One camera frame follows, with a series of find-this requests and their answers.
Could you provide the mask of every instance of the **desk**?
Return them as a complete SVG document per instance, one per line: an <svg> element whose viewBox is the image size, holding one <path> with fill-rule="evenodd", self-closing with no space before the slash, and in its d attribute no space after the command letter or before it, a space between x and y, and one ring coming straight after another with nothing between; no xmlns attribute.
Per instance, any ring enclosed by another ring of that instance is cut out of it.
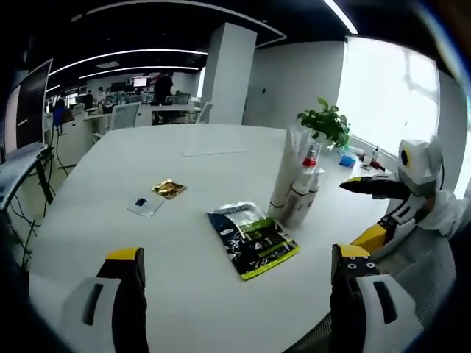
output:
<svg viewBox="0 0 471 353"><path fill-rule="evenodd" d="M173 104L151 106L152 112L199 112L201 109L192 104Z"/></svg>
<svg viewBox="0 0 471 353"><path fill-rule="evenodd" d="M95 276L109 251L145 249L147 340L151 352L278 353L329 311L331 246L349 243L384 215L387 200L339 183L375 174L321 157L326 170L303 225L300 253L243 282L205 214L251 200L266 209L285 131L216 124L143 126L108 132L59 189L33 249L30 294L53 327L64 298ZM194 134L247 153L182 156ZM188 187L152 218L126 210L172 178Z"/></svg>
<svg viewBox="0 0 471 353"><path fill-rule="evenodd" d="M111 114L87 114L85 115L82 120L92 120L92 119L101 119L101 118L109 118Z"/></svg>
<svg viewBox="0 0 471 353"><path fill-rule="evenodd" d="M53 197L41 162L50 153L43 143L32 143L7 155L5 163L0 165L0 210L7 209L16 191L34 168L46 201L51 204Z"/></svg>

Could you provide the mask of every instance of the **gold wrapper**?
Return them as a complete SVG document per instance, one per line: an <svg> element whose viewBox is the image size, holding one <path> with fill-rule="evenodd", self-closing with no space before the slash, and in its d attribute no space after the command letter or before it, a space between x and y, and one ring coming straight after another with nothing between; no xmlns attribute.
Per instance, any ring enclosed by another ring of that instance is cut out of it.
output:
<svg viewBox="0 0 471 353"><path fill-rule="evenodd" d="M180 195L185 190L186 186L177 184L172 179L164 180L152 188L152 191L165 197L167 200L172 200L176 195Z"/></svg>

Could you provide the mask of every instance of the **potted plant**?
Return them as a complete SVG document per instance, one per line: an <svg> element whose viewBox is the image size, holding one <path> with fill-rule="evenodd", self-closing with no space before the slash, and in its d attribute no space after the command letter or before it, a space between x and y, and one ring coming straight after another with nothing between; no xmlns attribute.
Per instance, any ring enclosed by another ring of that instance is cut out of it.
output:
<svg viewBox="0 0 471 353"><path fill-rule="evenodd" d="M323 110L305 110L297 115L297 120L301 119L301 125L313 130L313 139L327 142L327 146L334 143L336 147L342 148L348 144L350 136L350 124L345 115L339 115L339 108L335 105L329 106L325 99L319 97L317 101L322 105Z"/></svg>

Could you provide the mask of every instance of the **blue object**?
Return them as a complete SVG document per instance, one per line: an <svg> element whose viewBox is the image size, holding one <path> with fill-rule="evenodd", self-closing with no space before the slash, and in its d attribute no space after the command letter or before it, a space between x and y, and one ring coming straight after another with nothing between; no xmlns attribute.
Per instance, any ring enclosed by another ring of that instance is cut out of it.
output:
<svg viewBox="0 0 471 353"><path fill-rule="evenodd" d="M52 113L52 120L54 121L55 126L62 125L62 113L64 113L64 112L65 112L65 108L57 108Z"/></svg>
<svg viewBox="0 0 471 353"><path fill-rule="evenodd" d="M353 168L355 162L356 159L354 157L351 157L348 154L344 154L343 156L341 156L339 164L343 165L344 167Z"/></svg>

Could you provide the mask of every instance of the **monitor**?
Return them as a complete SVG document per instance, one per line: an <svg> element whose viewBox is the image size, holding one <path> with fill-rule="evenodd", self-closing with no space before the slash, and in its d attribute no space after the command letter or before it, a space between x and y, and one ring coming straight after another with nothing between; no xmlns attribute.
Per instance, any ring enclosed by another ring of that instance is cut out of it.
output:
<svg viewBox="0 0 471 353"><path fill-rule="evenodd" d="M5 154L43 142L43 110L52 59L31 71L7 100L3 123Z"/></svg>
<svg viewBox="0 0 471 353"><path fill-rule="evenodd" d="M147 87L147 77L133 77L134 87Z"/></svg>
<svg viewBox="0 0 471 353"><path fill-rule="evenodd" d="M111 84L111 92L122 92L126 90L126 82L116 82Z"/></svg>

